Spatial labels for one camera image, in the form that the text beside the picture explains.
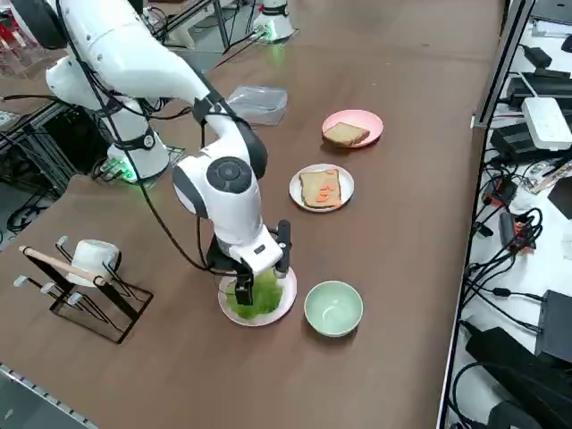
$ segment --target plate with bread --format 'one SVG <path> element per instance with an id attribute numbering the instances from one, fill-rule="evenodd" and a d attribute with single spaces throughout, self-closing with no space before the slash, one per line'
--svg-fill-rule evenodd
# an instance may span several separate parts
<path id="1" fill-rule="evenodd" d="M 342 208 L 353 193 L 351 174 L 333 164 L 309 165 L 290 181 L 290 196 L 310 212 L 325 213 Z"/>
<path id="2" fill-rule="evenodd" d="M 322 124 L 324 139 L 336 147 L 355 149 L 371 145 L 383 134 L 383 121 L 367 110 L 342 110 Z"/>

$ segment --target wooden stick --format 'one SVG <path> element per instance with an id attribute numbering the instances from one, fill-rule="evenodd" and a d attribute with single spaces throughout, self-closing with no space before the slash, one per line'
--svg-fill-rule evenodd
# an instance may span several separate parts
<path id="1" fill-rule="evenodd" d="M 38 261 L 45 262 L 46 264 L 50 264 L 53 268 L 59 268 L 61 270 L 67 271 L 68 273 L 72 273 L 81 277 L 82 279 L 87 280 L 88 282 L 92 282 L 97 286 L 104 286 L 105 280 L 102 279 L 100 276 L 95 276 L 94 274 L 77 268 L 73 265 L 66 264 L 65 262 L 60 261 L 54 257 L 49 257 L 48 255 L 38 252 L 33 248 L 28 248 L 26 246 L 20 246 L 20 252 L 22 252 L 27 257 L 33 257 Z"/>

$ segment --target white plate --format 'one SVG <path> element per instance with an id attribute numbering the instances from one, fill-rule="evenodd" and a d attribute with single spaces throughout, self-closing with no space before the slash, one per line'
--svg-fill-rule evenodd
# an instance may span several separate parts
<path id="1" fill-rule="evenodd" d="M 221 290 L 226 290 L 229 284 L 236 280 L 235 277 L 223 277 L 218 285 L 218 303 L 223 310 L 223 313 L 231 319 L 236 324 L 241 324 L 242 326 L 264 326 L 265 324 L 271 324 L 276 322 L 283 315 L 288 313 L 288 310 L 294 304 L 294 299 L 296 299 L 297 292 L 297 280 L 296 274 L 290 270 L 283 279 L 278 279 L 278 285 L 282 286 L 282 298 L 280 299 L 280 304 L 272 313 L 268 315 L 257 315 L 254 319 L 246 320 L 234 313 L 231 308 L 226 303 L 226 295 L 221 292 Z"/>
<path id="2" fill-rule="evenodd" d="M 324 170 L 329 170 L 335 168 L 340 172 L 340 191 L 341 191 L 341 204 L 337 207 L 326 207 L 326 208 L 312 208 L 308 207 L 304 204 L 302 200 L 302 184 L 300 183 L 300 174 L 303 172 L 323 172 Z M 347 170 L 338 167 L 337 165 L 333 164 L 314 164 L 309 165 L 306 168 L 303 168 L 292 177 L 290 181 L 290 196 L 292 199 L 298 204 L 300 207 L 305 208 L 310 212 L 316 213 L 326 213 L 332 212 L 334 210 L 338 210 L 346 205 L 349 201 L 351 196 L 354 193 L 354 179 L 351 177 L 351 174 L 348 173 Z"/>

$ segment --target green lettuce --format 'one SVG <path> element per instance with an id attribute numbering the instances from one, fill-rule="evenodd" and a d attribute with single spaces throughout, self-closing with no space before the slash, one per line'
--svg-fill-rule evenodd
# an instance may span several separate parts
<path id="1" fill-rule="evenodd" d="M 246 320 L 254 319 L 257 315 L 267 315 L 272 313 L 282 299 L 282 287 L 278 285 L 278 280 L 274 276 L 273 270 L 268 270 L 254 280 L 252 286 L 252 306 L 240 305 L 234 296 L 234 286 L 236 282 L 228 285 L 226 292 L 226 302 L 231 310 Z"/>

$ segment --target white cup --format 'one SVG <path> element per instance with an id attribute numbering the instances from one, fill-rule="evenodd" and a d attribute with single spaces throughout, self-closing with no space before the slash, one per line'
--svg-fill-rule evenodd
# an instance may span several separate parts
<path id="1" fill-rule="evenodd" d="M 118 257 L 119 249 L 111 243 L 99 240 L 82 240 L 78 243 L 78 247 L 75 248 L 71 265 L 94 275 L 99 275 L 103 277 L 106 282 L 110 282 L 112 276 L 107 272 L 103 263 L 109 263 L 113 268 Z M 87 288 L 96 287 L 92 282 L 72 273 L 68 273 L 66 279 L 68 282 L 75 283 L 79 286 L 85 286 Z"/>

